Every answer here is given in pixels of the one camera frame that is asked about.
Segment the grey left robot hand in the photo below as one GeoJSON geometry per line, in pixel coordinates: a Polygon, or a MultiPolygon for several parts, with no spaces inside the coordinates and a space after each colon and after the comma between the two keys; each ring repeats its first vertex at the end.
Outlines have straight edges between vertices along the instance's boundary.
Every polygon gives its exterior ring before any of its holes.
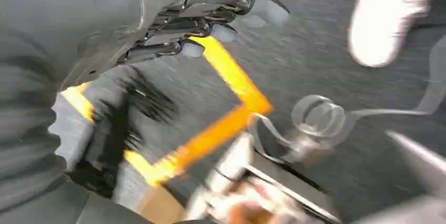
{"type": "Polygon", "coordinates": [[[190,36],[230,38],[234,19],[280,27],[289,15],[279,0],[1,0],[1,28],[49,55],[60,89],[126,61],[186,52],[190,36]]]}

